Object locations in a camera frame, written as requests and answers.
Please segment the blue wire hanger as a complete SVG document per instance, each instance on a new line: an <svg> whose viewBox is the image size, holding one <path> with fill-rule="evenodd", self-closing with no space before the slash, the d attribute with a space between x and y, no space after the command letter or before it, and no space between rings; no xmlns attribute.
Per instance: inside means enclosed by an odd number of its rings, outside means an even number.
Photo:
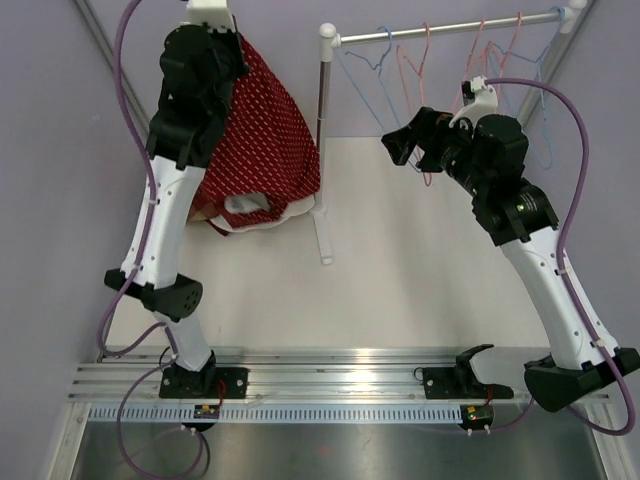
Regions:
<svg viewBox="0 0 640 480"><path fill-rule="evenodd" d="M551 9L558 19L557 27L554 34L540 51L536 58L526 57L513 49L510 57L521 62L530 64L535 68L535 76L533 79L540 83L551 84L554 75L560 67L564 55L568 51L569 43L573 39L575 33L575 21L580 13L576 8L570 7L553 7ZM542 118L541 137L546 145L546 154L533 145L531 147L531 156L544 171L550 170L554 166L554 148L551 137L550 122L547 112L548 98L551 94L544 89L536 89L531 87L529 92L523 98L519 110L518 118L526 132L533 125L533 119L536 114L540 114Z"/></svg>

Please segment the pink wire hanger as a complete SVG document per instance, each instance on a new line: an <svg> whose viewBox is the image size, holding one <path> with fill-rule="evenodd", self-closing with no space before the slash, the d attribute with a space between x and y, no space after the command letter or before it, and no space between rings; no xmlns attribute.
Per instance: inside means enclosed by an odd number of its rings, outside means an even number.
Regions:
<svg viewBox="0 0 640 480"><path fill-rule="evenodd" d="M517 15L517 23L513 35L511 36L509 45L506 49L501 49L495 42L489 41L481 56L481 65L483 67L483 74L487 78L502 78L506 71L506 65L509 61L515 44L518 40L521 28L522 28L523 14Z"/></svg>

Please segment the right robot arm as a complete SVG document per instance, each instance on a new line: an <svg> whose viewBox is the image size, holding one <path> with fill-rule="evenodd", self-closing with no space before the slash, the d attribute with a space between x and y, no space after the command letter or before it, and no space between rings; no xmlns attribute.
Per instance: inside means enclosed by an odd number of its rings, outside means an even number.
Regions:
<svg viewBox="0 0 640 480"><path fill-rule="evenodd" d="M429 107L382 136L392 162L414 149L424 173L445 173L472 197L472 212L510 261L543 323L551 351L524 365L524 383L548 412L562 410L639 368L639 353L607 334L595 314L584 322L567 285L569 261L558 254L558 218L546 194L523 176L529 141L520 123L489 114L472 122Z"/></svg>

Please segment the blue hanger with plaid skirt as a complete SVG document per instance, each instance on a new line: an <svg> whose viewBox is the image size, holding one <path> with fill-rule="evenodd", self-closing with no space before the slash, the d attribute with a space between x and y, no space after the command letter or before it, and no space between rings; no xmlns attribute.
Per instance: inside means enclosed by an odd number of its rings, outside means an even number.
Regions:
<svg viewBox="0 0 640 480"><path fill-rule="evenodd" d="M400 125L401 115L385 79L385 70L395 46L394 34L386 26L379 26L364 39L350 41L340 38L336 60L365 111L379 132Z"/></svg>

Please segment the red polka dot skirt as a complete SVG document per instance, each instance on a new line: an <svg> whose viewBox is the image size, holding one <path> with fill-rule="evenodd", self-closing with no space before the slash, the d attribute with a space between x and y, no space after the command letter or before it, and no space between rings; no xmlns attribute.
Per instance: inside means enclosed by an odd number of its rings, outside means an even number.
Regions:
<svg viewBox="0 0 640 480"><path fill-rule="evenodd" d="M262 193L281 213L315 198L321 184L319 153L296 102L248 40L242 48L249 73L233 87L225 135L193 200L210 204L209 219L228 196Z"/></svg>

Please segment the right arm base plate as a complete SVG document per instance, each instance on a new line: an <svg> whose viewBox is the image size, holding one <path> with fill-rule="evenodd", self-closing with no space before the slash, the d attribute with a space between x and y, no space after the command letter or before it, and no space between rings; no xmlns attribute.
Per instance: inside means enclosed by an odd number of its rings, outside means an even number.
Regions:
<svg viewBox="0 0 640 480"><path fill-rule="evenodd" d="M457 367L422 367L425 397L430 400L509 400L515 397L510 387L482 384L472 373Z"/></svg>

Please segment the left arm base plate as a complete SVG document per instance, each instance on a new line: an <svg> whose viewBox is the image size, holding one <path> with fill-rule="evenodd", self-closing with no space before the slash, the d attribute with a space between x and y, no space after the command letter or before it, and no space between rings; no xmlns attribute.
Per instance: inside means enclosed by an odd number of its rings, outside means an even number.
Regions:
<svg viewBox="0 0 640 480"><path fill-rule="evenodd" d="M162 399L244 399L249 370L242 367L210 367L200 372L171 366L163 371Z"/></svg>

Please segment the white pleated skirt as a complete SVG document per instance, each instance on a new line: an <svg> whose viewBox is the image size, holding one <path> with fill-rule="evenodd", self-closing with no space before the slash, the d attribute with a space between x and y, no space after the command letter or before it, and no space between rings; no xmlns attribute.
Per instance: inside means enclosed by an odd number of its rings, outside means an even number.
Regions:
<svg viewBox="0 0 640 480"><path fill-rule="evenodd" d="M207 222L226 235L279 226L291 218L309 213L315 206L315 198L311 195L287 203L281 213L268 204L268 198L262 193L228 196L222 206L222 212Z"/></svg>

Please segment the pink hanger with plaid skirt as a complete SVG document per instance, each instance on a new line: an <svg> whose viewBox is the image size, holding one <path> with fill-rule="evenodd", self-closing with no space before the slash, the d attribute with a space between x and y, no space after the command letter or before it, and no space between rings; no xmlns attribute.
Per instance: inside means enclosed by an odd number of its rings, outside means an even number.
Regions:
<svg viewBox="0 0 640 480"><path fill-rule="evenodd" d="M412 60L412 58L406 53L405 49L401 44L396 46L396 66L398 69L398 73L400 75L402 91L404 94L407 110L410 114L416 113L420 107L425 104L425 65L428 57L430 45L431 45L431 31L430 24L428 22L423 23L423 30L425 34L425 46L423 49L422 57L419 63L416 63ZM418 81L418 89L419 89L419 97L420 104L417 105L417 108L413 108L412 97L409 90L409 83L406 79L404 66L407 65L413 74L417 77Z"/></svg>

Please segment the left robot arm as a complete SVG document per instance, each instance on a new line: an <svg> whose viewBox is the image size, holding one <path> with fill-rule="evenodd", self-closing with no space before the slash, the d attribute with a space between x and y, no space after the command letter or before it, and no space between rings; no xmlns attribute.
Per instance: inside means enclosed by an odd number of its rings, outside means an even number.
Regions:
<svg viewBox="0 0 640 480"><path fill-rule="evenodd" d="M151 175L131 243L108 287L140 301L170 334L173 363L163 398L201 398L216 388L216 358L196 317L202 284L178 272L187 216L231 113L233 86L246 75L241 37L232 25L190 21L164 41L158 110L145 153Z"/></svg>

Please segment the beige red plaid skirt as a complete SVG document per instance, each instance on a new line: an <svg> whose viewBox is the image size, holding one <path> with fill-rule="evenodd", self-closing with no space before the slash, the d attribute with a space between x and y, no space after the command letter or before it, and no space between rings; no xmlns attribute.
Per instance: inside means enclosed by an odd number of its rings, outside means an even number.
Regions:
<svg viewBox="0 0 640 480"><path fill-rule="evenodd" d="M210 204L208 202L193 201L187 216L188 222L208 221L210 217Z"/></svg>

